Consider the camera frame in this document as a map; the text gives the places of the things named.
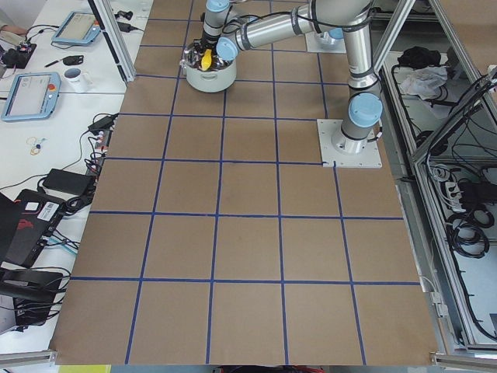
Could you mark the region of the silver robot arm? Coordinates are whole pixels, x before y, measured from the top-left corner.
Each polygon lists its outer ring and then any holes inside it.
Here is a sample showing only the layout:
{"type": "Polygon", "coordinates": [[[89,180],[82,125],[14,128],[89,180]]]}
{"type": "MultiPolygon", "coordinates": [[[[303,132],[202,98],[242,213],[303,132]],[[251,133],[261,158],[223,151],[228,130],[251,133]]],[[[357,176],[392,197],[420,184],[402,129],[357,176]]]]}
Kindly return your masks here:
{"type": "Polygon", "coordinates": [[[320,44],[334,45],[344,40],[344,33],[341,28],[334,28],[323,33],[317,33],[315,38],[320,44]]]}
{"type": "Polygon", "coordinates": [[[196,41],[201,71],[214,62],[231,64],[242,51],[303,37],[309,51],[342,48],[348,62],[349,102],[345,119],[331,136],[334,148],[358,155],[381,118],[379,78],[370,39],[371,1],[309,1],[264,16],[243,13],[233,1],[208,1],[203,33],[196,41]]]}

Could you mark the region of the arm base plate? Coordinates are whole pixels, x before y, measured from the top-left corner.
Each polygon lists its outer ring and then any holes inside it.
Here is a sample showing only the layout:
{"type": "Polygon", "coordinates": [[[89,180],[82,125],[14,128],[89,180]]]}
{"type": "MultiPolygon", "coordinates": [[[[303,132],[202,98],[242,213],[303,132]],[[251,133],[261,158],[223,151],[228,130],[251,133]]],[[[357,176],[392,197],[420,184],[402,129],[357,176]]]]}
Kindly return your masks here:
{"type": "Polygon", "coordinates": [[[323,167],[380,169],[381,155],[371,128],[362,140],[348,139],[342,133],[342,120],[317,119],[318,140],[323,167]]]}
{"type": "Polygon", "coordinates": [[[306,33],[307,51],[311,53],[345,54],[344,36],[334,38],[329,33],[306,33]]]}

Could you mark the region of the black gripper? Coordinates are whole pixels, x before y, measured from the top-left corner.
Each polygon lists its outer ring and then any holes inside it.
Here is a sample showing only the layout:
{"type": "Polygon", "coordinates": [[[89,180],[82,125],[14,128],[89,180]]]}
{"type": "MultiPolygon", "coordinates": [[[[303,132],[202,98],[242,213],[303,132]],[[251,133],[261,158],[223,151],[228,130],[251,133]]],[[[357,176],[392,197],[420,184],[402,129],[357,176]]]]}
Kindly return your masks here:
{"type": "Polygon", "coordinates": [[[203,33],[200,39],[201,50],[205,51],[207,49],[213,50],[218,42],[218,36],[210,35],[208,33],[203,33]]]}

